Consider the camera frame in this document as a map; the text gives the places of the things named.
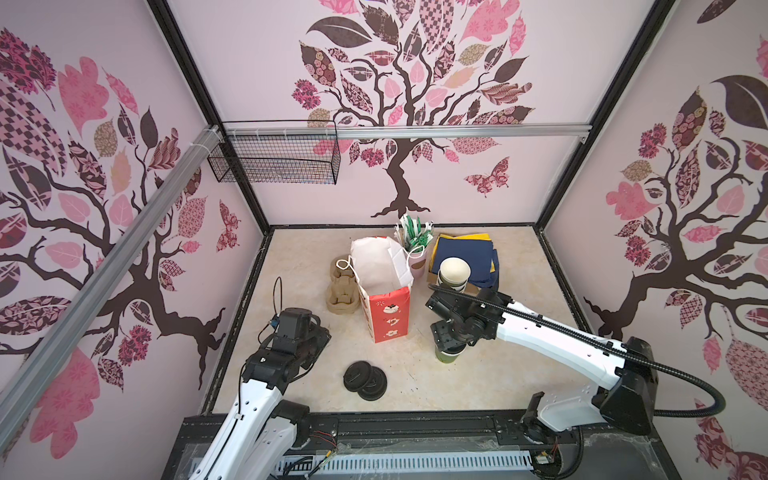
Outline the blue napkin stack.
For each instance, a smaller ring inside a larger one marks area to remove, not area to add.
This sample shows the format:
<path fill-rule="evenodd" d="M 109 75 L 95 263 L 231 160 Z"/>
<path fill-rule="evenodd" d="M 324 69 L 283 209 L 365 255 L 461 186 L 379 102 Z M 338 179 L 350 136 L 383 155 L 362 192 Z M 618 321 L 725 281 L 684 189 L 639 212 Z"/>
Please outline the blue napkin stack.
<path fill-rule="evenodd" d="M 429 272 L 437 274 L 440 263 L 449 257 L 465 260 L 471 267 L 469 283 L 478 288 L 497 290 L 500 262 L 493 241 L 448 240 L 437 238 Z"/>

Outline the black coffee cup lid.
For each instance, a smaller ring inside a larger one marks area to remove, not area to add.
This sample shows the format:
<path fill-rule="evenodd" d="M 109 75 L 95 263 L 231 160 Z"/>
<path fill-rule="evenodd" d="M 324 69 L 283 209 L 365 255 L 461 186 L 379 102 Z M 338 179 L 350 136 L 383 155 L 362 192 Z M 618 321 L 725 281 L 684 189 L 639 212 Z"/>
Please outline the black coffee cup lid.
<path fill-rule="evenodd" d="M 377 401 L 384 396 L 387 386 L 385 373 L 379 367 L 373 367 L 368 382 L 358 391 L 358 395 L 365 401 Z"/>
<path fill-rule="evenodd" d="M 440 353 L 461 353 L 470 343 L 455 330 L 452 322 L 440 320 L 430 326 L 432 337 Z"/>
<path fill-rule="evenodd" d="M 343 385 L 350 392 L 359 392 L 370 381 L 373 366 L 364 360 L 353 362 L 343 374 Z"/>

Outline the aluminium bar left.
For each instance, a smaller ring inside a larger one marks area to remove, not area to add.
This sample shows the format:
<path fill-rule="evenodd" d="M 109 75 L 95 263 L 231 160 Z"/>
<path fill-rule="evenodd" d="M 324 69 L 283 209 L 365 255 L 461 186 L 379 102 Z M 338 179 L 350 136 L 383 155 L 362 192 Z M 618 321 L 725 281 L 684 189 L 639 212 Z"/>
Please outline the aluminium bar left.
<path fill-rule="evenodd" d="M 6 447 L 23 421 L 59 373 L 85 331 L 95 320 L 143 246 L 157 230 L 162 217 L 210 151 L 222 140 L 222 128 L 205 127 L 185 150 L 179 164 L 106 256 L 85 286 L 72 299 L 64 315 L 45 334 L 1 392 L 1 446 Z"/>

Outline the stack of green paper cups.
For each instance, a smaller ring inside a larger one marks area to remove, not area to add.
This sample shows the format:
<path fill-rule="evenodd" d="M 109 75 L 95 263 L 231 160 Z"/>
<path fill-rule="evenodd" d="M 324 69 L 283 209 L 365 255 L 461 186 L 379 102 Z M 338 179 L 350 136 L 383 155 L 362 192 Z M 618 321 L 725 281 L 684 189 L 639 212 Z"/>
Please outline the stack of green paper cups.
<path fill-rule="evenodd" d="M 437 283 L 443 288 L 450 288 L 464 293 L 470 276 L 471 267 L 465 260 L 458 257 L 449 257 L 440 263 Z"/>

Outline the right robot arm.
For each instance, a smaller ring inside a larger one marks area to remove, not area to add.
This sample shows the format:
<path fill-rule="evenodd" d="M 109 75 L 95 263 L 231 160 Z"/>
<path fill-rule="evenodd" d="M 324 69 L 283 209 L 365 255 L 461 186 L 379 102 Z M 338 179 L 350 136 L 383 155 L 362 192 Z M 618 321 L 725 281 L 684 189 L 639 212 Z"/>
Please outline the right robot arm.
<path fill-rule="evenodd" d="M 426 306 L 439 318 L 431 329 L 440 352 L 499 340 L 536 351 L 586 378 L 571 392 L 532 395 L 520 420 L 528 440 L 551 443 L 561 432 L 596 424 L 634 435 L 651 432 L 658 375 L 648 365 L 653 355 L 647 342 L 615 343 L 587 334 L 493 289 L 475 295 L 437 285 L 431 290 Z"/>

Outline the aluminium crossbar back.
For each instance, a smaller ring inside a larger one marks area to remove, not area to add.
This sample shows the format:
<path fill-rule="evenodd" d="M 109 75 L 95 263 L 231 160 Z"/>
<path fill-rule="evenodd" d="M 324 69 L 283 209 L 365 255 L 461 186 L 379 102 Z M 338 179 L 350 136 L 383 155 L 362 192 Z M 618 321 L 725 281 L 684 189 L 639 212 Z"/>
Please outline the aluminium crossbar back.
<path fill-rule="evenodd" d="M 415 139 L 415 138 L 513 138 L 577 137 L 586 138 L 592 127 L 579 123 L 516 125 L 445 125 L 445 126 L 343 126 L 330 121 L 299 122 L 228 122 L 224 130 L 232 136 L 255 135 L 303 136 L 333 135 L 338 139 Z"/>

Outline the pink cup of straws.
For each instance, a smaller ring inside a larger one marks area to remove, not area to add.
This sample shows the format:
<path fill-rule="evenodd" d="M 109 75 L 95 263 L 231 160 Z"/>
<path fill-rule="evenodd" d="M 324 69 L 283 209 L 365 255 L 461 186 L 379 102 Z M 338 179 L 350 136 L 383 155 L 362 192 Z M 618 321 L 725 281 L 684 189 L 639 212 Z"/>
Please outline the pink cup of straws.
<path fill-rule="evenodd" d="M 403 214 L 395 226 L 395 238 L 406 252 L 411 274 L 415 279 L 424 276 L 428 247 L 434 238 L 434 224 L 420 217 Z"/>

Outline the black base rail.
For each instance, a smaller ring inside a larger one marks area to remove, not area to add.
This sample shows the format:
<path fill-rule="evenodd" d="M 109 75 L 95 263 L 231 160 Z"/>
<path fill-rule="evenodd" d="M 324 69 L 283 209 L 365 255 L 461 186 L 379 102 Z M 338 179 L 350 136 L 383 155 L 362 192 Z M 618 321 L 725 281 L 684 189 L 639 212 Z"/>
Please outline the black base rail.
<path fill-rule="evenodd" d="M 285 456 L 442 452 L 528 452 L 532 471 L 321 475 L 314 479 L 678 479 L 660 437 L 607 425 L 563 432 L 536 444 L 520 428 L 519 410 L 310 413 L 302 445 Z"/>

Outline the green paper coffee cup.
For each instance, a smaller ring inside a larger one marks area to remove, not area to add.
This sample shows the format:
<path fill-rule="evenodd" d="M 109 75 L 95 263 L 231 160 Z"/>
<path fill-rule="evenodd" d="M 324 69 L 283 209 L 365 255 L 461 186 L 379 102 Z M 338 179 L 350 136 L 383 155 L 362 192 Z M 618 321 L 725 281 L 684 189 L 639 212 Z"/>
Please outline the green paper coffee cup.
<path fill-rule="evenodd" d="M 435 357 L 443 364 L 451 364 L 465 351 L 467 345 L 459 345 L 442 350 L 440 347 L 435 347 Z"/>

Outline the brown cardboard cup carrier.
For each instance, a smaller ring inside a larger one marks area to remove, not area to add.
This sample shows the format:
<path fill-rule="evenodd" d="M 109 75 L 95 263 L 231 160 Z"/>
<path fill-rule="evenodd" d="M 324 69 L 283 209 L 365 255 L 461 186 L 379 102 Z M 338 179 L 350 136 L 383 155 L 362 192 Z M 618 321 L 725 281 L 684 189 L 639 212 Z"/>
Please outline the brown cardboard cup carrier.
<path fill-rule="evenodd" d="M 360 307 L 358 283 L 345 256 L 339 256 L 331 263 L 325 302 L 328 310 L 337 315 L 351 315 Z"/>

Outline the red white paper gift bag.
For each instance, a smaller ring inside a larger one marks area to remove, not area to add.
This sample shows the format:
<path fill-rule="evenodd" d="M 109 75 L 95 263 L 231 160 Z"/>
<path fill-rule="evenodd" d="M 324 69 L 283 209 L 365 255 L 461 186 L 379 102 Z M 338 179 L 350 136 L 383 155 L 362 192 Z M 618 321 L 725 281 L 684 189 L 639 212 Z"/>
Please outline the red white paper gift bag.
<path fill-rule="evenodd" d="M 414 278 L 402 246 L 390 237 L 353 240 L 349 260 L 373 341 L 405 337 Z"/>

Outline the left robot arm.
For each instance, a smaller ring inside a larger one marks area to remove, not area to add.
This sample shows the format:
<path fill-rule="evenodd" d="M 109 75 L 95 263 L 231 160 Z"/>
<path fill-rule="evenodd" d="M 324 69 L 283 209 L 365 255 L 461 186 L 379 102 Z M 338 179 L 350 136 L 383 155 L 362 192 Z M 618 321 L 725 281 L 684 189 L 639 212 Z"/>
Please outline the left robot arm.
<path fill-rule="evenodd" d="M 233 405 L 192 479 L 268 479 L 280 459 L 302 445 L 309 408 L 284 399 L 331 339 L 313 312 L 291 307 L 273 318 L 275 330 L 244 362 Z"/>

